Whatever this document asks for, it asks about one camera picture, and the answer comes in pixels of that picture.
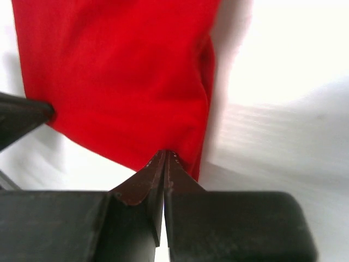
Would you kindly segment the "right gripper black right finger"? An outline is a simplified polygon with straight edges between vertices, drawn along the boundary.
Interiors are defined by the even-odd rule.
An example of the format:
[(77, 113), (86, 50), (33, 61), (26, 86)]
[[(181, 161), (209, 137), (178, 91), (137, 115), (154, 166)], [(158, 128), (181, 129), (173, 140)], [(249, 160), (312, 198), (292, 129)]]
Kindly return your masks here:
[(183, 168), (179, 156), (173, 151), (166, 151), (164, 171), (164, 215), (168, 247), (172, 246), (173, 212), (171, 198), (174, 193), (202, 193), (206, 190)]

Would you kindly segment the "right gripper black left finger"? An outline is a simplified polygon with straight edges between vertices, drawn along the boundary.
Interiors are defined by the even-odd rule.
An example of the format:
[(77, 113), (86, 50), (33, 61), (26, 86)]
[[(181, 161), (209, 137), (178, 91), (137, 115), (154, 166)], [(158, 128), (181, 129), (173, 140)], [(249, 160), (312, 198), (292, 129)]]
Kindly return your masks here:
[(129, 179), (110, 192), (125, 206), (145, 204), (155, 246), (160, 246), (164, 203), (164, 167), (166, 151), (158, 151), (150, 161)]

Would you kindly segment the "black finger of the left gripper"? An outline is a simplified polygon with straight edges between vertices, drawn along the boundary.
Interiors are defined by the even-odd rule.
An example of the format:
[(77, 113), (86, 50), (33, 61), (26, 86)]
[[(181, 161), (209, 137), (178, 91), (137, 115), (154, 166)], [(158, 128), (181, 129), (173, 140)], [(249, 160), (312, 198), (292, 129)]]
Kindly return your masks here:
[(49, 122), (54, 115), (47, 102), (1, 93), (1, 150)]

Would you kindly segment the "red t shirt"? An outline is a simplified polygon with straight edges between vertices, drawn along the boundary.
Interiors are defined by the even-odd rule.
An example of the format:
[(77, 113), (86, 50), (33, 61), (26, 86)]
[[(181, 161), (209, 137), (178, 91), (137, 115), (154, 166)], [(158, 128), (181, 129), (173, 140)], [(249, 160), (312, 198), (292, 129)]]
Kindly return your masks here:
[(26, 97), (51, 127), (133, 170), (176, 152), (198, 179), (219, 1), (13, 1)]

